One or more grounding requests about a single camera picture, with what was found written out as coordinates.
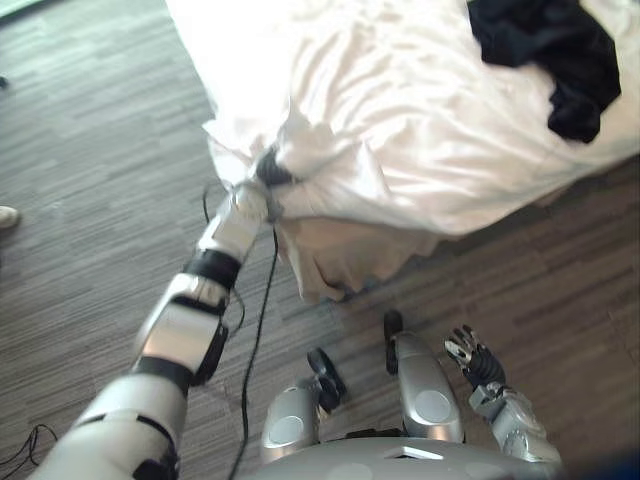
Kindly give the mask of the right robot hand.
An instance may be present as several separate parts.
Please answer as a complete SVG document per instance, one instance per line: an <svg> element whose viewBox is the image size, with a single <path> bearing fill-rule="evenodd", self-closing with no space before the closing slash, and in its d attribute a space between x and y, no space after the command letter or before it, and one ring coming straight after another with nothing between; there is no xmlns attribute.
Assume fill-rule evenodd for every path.
<svg viewBox="0 0 640 480"><path fill-rule="evenodd" d="M468 325L454 328L452 335L444 340L444 348L473 390L490 384L506 385L502 364Z"/></svg>

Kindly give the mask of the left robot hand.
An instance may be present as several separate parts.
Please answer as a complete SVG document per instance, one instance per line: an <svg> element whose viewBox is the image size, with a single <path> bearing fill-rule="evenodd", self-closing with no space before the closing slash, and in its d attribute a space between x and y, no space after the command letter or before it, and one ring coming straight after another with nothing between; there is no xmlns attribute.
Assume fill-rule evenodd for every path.
<svg viewBox="0 0 640 480"><path fill-rule="evenodd" d="M261 154L254 167L256 178L269 188L296 184L298 179L277 163L277 153L277 148L270 147Z"/></svg>

